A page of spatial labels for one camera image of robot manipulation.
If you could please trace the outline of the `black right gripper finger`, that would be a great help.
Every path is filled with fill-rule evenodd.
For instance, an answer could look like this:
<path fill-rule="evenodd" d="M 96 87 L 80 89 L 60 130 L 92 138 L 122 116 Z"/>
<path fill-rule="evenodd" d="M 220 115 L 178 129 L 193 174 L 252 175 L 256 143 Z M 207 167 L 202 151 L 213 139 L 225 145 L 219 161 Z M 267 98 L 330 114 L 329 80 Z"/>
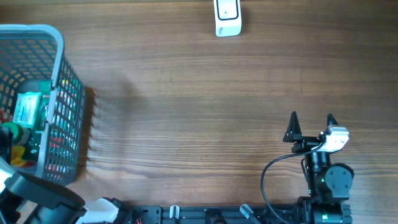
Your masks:
<path fill-rule="evenodd" d="M 283 142 L 301 142 L 302 132 L 299 125 L 297 112 L 293 111 L 290 115 L 288 128 L 284 134 Z"/>
<path fill-rule="evenodd" d="M 335 117 L 331 113 L 328 114 L 326 126 L 329 127 L 329 126 L 337 126 L 337 125 L 338 125 L 338 123 L 337 123 Z"/>

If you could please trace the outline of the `green 3M gloves packet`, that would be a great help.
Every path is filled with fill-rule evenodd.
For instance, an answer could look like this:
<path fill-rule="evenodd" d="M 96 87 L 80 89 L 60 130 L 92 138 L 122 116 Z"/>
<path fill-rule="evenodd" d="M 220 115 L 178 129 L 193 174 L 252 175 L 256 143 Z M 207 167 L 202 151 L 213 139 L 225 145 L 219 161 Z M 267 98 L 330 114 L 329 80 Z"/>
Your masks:
<path fill-rule="evenodd" d="M 45 120 L 49 111 L 49 101 L 51 94 L 51 80 L 40 81 L 39 90 L 42 94 L 40 98 L 39 108 L 37 111 L 35 126 L 32 130 L 30 140 L 27 144 L 27 151 L 24 156 L 25 160 L 37 162 L 39 158 L 40 143 L 42 133 L 45 130 Z"/>

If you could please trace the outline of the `mint wet wipes pack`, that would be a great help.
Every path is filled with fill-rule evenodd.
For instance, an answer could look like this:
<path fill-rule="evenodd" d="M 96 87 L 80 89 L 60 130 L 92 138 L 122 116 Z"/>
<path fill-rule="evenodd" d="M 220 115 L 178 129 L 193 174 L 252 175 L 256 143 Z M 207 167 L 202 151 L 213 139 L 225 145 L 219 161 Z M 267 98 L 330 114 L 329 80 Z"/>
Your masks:
<path fill-rule="evenodd" d="M 37 118 L 41 97 L 40 92 L 19 93 L 12 121 L 22 127 L 32 129 Z"/>

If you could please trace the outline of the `green lid glass jar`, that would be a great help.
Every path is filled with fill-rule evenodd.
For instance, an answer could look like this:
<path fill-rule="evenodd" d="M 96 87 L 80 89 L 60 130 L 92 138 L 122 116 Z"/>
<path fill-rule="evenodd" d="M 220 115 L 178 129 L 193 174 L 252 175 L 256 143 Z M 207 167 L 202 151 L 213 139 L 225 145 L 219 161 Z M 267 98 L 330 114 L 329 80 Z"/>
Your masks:
<path fill-rule="evenodd" d="M 12 133 L 13 145 L 26 145 L 30 138 L 30 129 L 13 122 L 6 122 L 1 125 L 2 128 L 9 128 Z"/>

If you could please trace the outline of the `yellow red sauce bottle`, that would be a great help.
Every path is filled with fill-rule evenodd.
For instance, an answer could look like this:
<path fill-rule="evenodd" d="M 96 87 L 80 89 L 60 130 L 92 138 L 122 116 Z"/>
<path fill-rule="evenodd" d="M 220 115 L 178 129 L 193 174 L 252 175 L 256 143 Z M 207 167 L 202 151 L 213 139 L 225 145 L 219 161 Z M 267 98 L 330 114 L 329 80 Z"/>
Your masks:
<path fill-rule="evenodd" d="M 36 165 L 39 152 L 30 146 L 12 146 L 11 165 L 14 167 L 28 168 Z"/>

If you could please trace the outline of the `red coffee stick sachet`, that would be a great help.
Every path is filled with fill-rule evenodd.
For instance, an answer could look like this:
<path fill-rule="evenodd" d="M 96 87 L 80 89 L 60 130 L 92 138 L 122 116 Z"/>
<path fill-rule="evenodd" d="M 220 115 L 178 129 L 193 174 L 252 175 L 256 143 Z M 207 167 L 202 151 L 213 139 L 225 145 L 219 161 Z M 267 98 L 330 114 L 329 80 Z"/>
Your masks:
<path fill-rule="evenodd" d="M 13 115 L 4 111 L 0 111 L 0 124 L 13 120 Z"/>

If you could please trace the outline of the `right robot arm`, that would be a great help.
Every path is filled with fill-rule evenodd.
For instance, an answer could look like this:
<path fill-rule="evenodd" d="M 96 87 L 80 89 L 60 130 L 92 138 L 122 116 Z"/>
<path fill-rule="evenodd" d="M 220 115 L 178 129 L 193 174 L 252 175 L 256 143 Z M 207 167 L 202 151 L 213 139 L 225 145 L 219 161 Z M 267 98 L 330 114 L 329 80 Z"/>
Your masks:
<path fill-rule="evenodd" d="M 292 152 L 303 153 L 302 169 L 308 185 L 308 197 L 299 197 L 293 206 L 293 223 L 352 223 L 349 199 L 354 170 L 346 164 L 332 164 L 330 155 L 343 149 L 349 131 L 332 114 L 326 130 L 317 137 L 303 136 L 296 112 L 292 112 L 284 142 L 292 142 Z"/>

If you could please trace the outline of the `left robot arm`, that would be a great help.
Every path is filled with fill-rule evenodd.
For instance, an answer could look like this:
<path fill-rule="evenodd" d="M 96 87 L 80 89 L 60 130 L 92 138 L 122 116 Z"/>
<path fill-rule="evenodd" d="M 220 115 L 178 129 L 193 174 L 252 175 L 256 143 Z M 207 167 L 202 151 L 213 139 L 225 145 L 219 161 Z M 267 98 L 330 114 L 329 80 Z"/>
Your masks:
<path fill-rule="evenodd" d="M 70 189 L 36 176 L 15 171 L 4 159 L 11 151 L 12 133 L 1 128 L 1 223 L 17 223 L 26 202 L 36 207 L 25 223 L 141 223 L 121 201 L 101 198 L 86 203 Z"/>

